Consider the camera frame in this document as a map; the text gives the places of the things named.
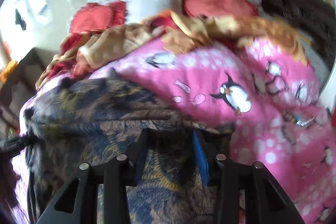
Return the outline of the dark floral patterned garment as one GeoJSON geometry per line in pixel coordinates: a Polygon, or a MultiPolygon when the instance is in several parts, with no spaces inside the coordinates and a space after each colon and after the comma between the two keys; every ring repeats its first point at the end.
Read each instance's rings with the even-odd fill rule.
{"type": "Polygon", "coordinates": [[[23,112],[27,131],[1,140],[1,207],[9,222],[37,223],[61,186],[86,162],[103,164],[150,129],[139,185],[127,187],[132,223],[212,223],[217,197],[194,162],[191,133],[204,130],[227,152],[234,127],[206,93],[162,100],[115,71],[60,84],[23,112]]]}

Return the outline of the pink penguin blanket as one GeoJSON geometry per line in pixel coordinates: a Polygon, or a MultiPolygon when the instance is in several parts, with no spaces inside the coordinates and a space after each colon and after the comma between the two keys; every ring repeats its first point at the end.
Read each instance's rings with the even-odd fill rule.
{"type": "MultiPolygon", "coordinates": [[[[329,223],[335,208],[335,131],[318,103],[314,69],[295,62],[265,39],[232,52],[216,43],[175,55],[155,39],[112,61],[83,80],[111,71],[162,100],[180,103],[206,93],[234,127],[227,153],[238,163],[265,164],[286,191],[305,223],[329,223]]],[[[57,87],[69,75],[51,80],[21,110],[57,87]]]]}

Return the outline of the red and gold blanket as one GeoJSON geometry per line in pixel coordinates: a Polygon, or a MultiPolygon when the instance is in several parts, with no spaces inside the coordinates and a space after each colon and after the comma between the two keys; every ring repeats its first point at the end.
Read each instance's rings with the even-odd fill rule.
{"type": "Polygon", "coordinates": [[[154,27],[152,24],[159,20],[156,16],[143,24],[124,24],[105,31],[67,35],[60,44],[59,54],[37,80],[36,90],[62,71],[72,71],[75,79],[85,77],[160,36],[165,50],[177,55],[208,47],[214,40],[234,39],[238,48],[244,48],[251,45],[253,38],[265,37],[281,52],[291,55],[294,61],[308,64],[301,45],[302,35],[281,20],[234,15],[201,19],[175,12],[171,12],[168,19],[171,26],[154,27]]]}

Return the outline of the dark wooden side table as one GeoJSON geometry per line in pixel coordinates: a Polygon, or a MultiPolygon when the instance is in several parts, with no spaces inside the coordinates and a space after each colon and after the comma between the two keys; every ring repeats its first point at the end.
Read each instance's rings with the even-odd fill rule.
{"type": "Polygon", "coordinates": [[[37,93],[35,83],[39,76],[33,80],[29,80],[29,76],[34,74],[31,68],[36,68],[39,73],[44,72],[46,68],[44,62],[38,55],[38,49],[35,47],[18,62],[18,65],[1,86],[1,121],[8,127],[16,130],[19,128],[19,114],[13,112],[10,108],[10,104],[13,100],[13,88],[15,88],[17,84],[22,83],[32,95],[37,93]]]}

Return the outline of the red heart pillow left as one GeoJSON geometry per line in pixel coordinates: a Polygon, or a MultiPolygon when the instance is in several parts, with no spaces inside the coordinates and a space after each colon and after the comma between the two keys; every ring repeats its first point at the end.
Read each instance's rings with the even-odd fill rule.
{"type": "Polygon", "coordinates": [[[110,2],[106,5],[87,3],[74,14],[69,31],[70,33],[103,31],[123,25],[125,17],[126,3],[123,1],[110,2]]]}

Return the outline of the red heart pillow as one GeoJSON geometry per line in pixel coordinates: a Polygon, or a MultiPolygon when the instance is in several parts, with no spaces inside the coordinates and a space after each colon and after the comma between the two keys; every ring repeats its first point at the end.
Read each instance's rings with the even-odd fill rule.
{"type": "Polygon", "coordinates": [[[126,3],[123,1],[110,2],[106,5],[87,3],[74,14],[69,31],[70,33],[103,31],[123,25],[125,17],[126,3]]]}
{"type": "Polygon", "coordinates": [[[182,0],[190,17],[258,16],[257,7],[248,0],[182,0]]]}

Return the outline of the white pillow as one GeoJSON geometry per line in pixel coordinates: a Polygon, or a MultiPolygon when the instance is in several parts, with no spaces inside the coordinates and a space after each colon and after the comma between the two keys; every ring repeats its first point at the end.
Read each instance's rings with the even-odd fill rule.
{"type": "Polygon", "coordinates": [[[125,23],[140,23],[164,10],[182,12],[182,0],[123,0],[126,3],[125,23]]]}

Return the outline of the red heart pillow right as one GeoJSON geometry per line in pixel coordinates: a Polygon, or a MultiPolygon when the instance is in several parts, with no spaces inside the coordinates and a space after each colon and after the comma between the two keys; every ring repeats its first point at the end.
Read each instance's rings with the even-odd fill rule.
{"type": "Polygon", "coordinates": [[[248,0],[182,0],[190,17],[258,16],[257,7],[248,0]]]}

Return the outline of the dark carved wooden headboard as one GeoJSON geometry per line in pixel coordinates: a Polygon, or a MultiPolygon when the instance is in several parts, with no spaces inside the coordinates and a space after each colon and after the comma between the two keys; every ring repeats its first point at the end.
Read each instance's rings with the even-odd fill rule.
{"type": "Polygon", "coordinates": [[[335,10],[322,0],[261,0],[263,10],[313,38],[312,47],[329,69],[335,62],[335,10]]]}

